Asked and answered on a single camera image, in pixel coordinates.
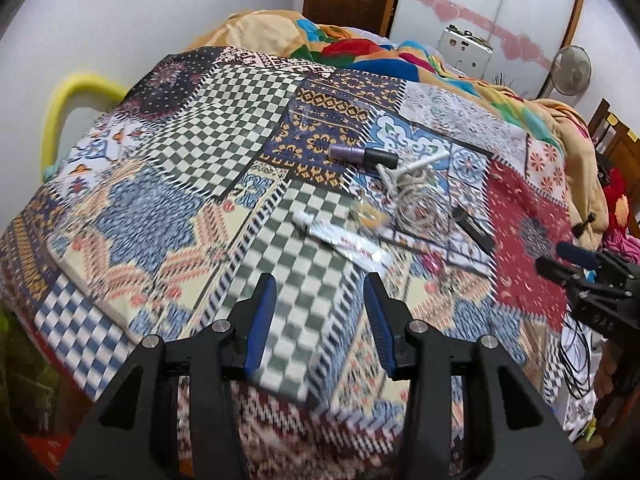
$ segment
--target patchwork bedspread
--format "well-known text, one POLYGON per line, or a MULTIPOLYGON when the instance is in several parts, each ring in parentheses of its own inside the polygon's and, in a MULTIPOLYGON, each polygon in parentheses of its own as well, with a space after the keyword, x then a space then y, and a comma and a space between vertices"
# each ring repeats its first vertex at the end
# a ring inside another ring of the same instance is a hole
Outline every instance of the patchwork bedspread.
MULTIPOLYGON (((407 100, 414 99, 414 103, 420 102, 421 89, 425 88, 435 91, 433 87, 436 87, 446 90, 447 94, 456 94, 462 102, 484 108, 503 121, 522 128, 534 139, 561 150, 568 182, 568 192, 563 201, 568 205, 572 224, 585 221, 591 212, 596 215, 578 243, 590 250, 596 250, 600 244, 607 229, 607 205, 597 179, 593 144, 584 120, 564 103, 552 99, 526 100, 506 86, 465 76, 448 66, 436 50, 415 41, 392 44, 386 38, 366 31, 317 25, 293 10, 270 9, 233 14, 220 26, 197 38, 190 49, 201 46, 235 46, 424 83, 408 85, 414 91, 408 92, 407 100)), ((410 114, 412 120, 421 122, 420 110, 410 114)), ((449 121, 455 120, 455 116, 448 116, 444 129, 449 121)), ((494 136, 485 142, 492 153, 501 153, 505 148, 500 137, 494 136)), ((547 190, 556 187, 548 174, 538 172, 537 176, 538 184, 547 190)), ((556 191, 562 193, 564 188, 558 186, 556 191)))
MULTIPOLYGON (((97 398, 143 336, 189 336, 271 272, 265 356, 254 385, 234 385, 252 472, 352 478, 384 466, 408 384, 380 367, 363 273, 291 223, 304 210, 355 229, 356 195, 394 214, 374 174, 327 159, 336 142, 406 159, 450 152, 430 185, 495 250, 455 224, 423 237, 390 227, 386 289, 447 335, 495 335, 551 402, 566 300, 534 260, 570 239, 558 149, 446 89, 307 60, 203 47, 160 62, 7 229, 2 295, 97 398)), ((187 400, 183 382, 184 454, 187 400)), ((452 425, 456 436, 457 386, 452 425)))

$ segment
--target blue patterned fabric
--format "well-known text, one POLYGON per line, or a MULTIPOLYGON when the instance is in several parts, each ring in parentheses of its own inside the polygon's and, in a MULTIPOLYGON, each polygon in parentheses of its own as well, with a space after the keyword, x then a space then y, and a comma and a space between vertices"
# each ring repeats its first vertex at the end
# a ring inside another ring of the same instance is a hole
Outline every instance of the blue patterned fabric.
POLYGON ((110 265, 135 260, 153 276, 167 251, 195 244, 189 220, 204 199, 169 184, 151 166, 111 187, 109 200, 95 227, 112 241, 110 265))
POLYGON ((473 187, 482 187, 486 171, 486 157, 460 146, 451 154, 450 176, 473 187))
POLYGON ((455 301, 454 327, 444 332, 449 337, 476 341, 480 336, 491 334, 498 338, 519 365, 527 362, 527 354, 519 343, 522 314, 496 304, 491 297, 484 298, 480 307, 457 298, 455 301))
POLYGON ((251 173, 244 174, 233 191, 233 195, 239 195, 236 198, 236 204, 243 205, 247 209, 253 209, 273 182, 273 180, 265 176, 251 173))

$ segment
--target wooden chair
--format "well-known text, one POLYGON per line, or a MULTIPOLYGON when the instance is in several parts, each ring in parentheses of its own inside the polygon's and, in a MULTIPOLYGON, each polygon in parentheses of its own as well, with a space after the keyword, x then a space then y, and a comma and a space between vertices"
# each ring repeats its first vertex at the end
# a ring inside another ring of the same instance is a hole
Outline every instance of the wooden chair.
POLYGON ((600 145, 604 140, 608 140, 610 143, 612 137, 615 137, 617 134, 626 134, 629 131, 629 127, 611 113, 609 103, 605 99, 600 101, 587 128, 593 145, 596 150, 601 153, 603 152, 603 146, 601 147, 600 145))
POLYGON ((604 156, 625 177, 626 197, 633 217, 629 221, 629 233, 640 238, 640 227, 635 220, 640 212, 640 142, 636 136, 629 135, 629 127, 609 111, 609 103, 604 99, 589 121, 588 129, 596 149, 605 137, 610 137, 604 156))

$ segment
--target red patterned fabric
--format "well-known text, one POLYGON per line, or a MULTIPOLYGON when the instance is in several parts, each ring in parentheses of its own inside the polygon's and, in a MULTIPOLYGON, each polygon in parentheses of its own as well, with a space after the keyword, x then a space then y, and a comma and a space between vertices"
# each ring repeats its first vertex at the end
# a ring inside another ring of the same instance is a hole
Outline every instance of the red patterned fabric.
POLYGON ((58 470, 66 448, 71 443, 68 435, 30 436, 23 435, 29 450, 53 474, 58 470))
POLYGON ((609 185, 602 188, 604 197, 607 200, 607 209, 609 210, 609 227, 605 231, 606 235, 613 234, 614 231, 624 233, 626 230, 626 225, 631 217, 631 211, 629 211, 628 205, 626 204, 625 187, 625 177, 622 176, 622 172, 618 168, 612 168, 611 171, 609 171, 609 185), (623 201, 625 205, 619 204, 618 201, 623 201), (622 223, 618 221, 616 212, 620 212, 622 217, 624 217, 625 208, 626 217, 624 223, 622 223))
POLYGON ((335 43, 328 44, 322 50, 323 56, 368 56, 374 52, 384 50, 381 46, 377 46, 371 40, 364 38, 353 38, 348 40, 338 40, 335 43))
POLYGON ((571 240, 568 211, 543 197, 522 177, 491 161, 487 183, 495 229, 496 298, 526 314, 546 317, 558 332, 566 310, 562 288, 540 278, 538 256, 554 256, 556 244, 571 240))
MULTIPOLYGON (((283 396, 245 383, 231 383, 236 422, 251 477, 348 480, 368 472, 367 478, 391 478, 396 463, 396 436, 383 428, 366 430, 340 415, 311 415, 283 396)), ((188 380, 178 395, 186 400, 188 380)), ((184 453, 191 449, 188 424, 178 427, 184 453)))

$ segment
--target black object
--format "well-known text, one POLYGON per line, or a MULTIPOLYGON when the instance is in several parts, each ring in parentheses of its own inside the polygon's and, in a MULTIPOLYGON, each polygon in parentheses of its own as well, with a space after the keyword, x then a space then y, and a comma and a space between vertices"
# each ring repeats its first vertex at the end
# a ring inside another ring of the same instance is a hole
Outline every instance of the black object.
POLYGON ((455 206, 451 211, 456 224, 468 234, 471 239, 487 254, 491 254, 494 250, 495 241, 491 235, 486 232, 482 226, 461 206, 455 206))
POLYGON ((259 364, 275 303, 275 279, 262 274, 227 320, 170 343, 145 337, 85 416, 58 478, 182 478, 177 387, 179 376, 189 376, 194 478, 248 479, 224 379, 246 380, 247 365, 259 364))
POLYGON ((55 480, 40 463, 18 433, 8 415, 8 407, 0 404, 0 464, 3 478, 55 480))
POLYGON ((566 384, 566 388, 574 399, 580 400, 591 393, 593 384, 591 383, 591 376, 585 373, 587 370, 591 370, 591 340, 587 340, 587 336, 584 334, 581 323, 569 318, 562 322, 562 332, 564 327, 568 330, 568 337, 571 338, 570 346, 581 346, 584 352, 584 362, 581 364, 575 364, 572 357, 567 355, 564 349, 564 344, 558 345, 558 359, 562 365, 562 377, 566 384))
POLYGON ((576 224, 571 228, 571 232, 575 238, 580 238, 584 232, 584 228, 596 219, 596 213, 590 212, 587 219, 581 224, 576 224))
POLYGON ((382 164, 386 168, 394 170, 398 167, 398 156, 395 153, 375 148, 365 148, 363 165, 375 168, 376 164, 382 164))
POLYGON ((387 373, 411 381, 394 478, 452 478, 452 376, 462 376, 465 403, 465 470, 453 478, 582 478, 580 459, 551 410, 495 337, 449 338, 412 319, 375 273, 365 278, 364 301, 387 373))
MULTIPOLYGON (((626 19, 630 23, 633 30, 636 32, 636 36, 640 35, 640 0, 614 0, 626 19)), ((0 430, 7 432, 14 431, 9 425, 3 426, 0 418, 0 430)), ((606 447, 603 453, 601 462, 597 465, 594 471, 588 473, 586 476, 589 480, 616 480, 616 479, 628 479, 633 478, 638 471, 638 456, 639 456, 639 443, 640 443, 640 402, 636 404, 632 413, 623 421, 622 426, 616 431, 613 441, 606 447)), ((9 455, 12 448, 0 446, 0 453, 2 458, 9 455)), ((6 471, 5 460, 0 460, 6 471)), ((16 461, 14 465, 19 467, 23 465, 24 461, 16 461)), ((21 469, 11 470, 8 473, 15 472, 14 476, 9 478, 52 478, 50 474, 43 474, 41 477, 36 474, 30 474, 28 468, 24 466, 21 469)), ((527 472, 522 471, 522 475, 514 478, 527 478, 527 472)))
POLYGON ((536 270, 564 286, 574 319, 623 349, 612 377, 614 389, 594 409, 596 418, 608 426, 640 381, 640 266, 610 251, 597 252, 595 257, 600 264, 596 283, 545 257, 536 259, 536 270))
POLYGON ((614 168, 614 164, 608 156, 598 152, 595 152, 595 154, 598 167, 598 182, 602 187, 607 187, 609 185, 609 173, 614 168))

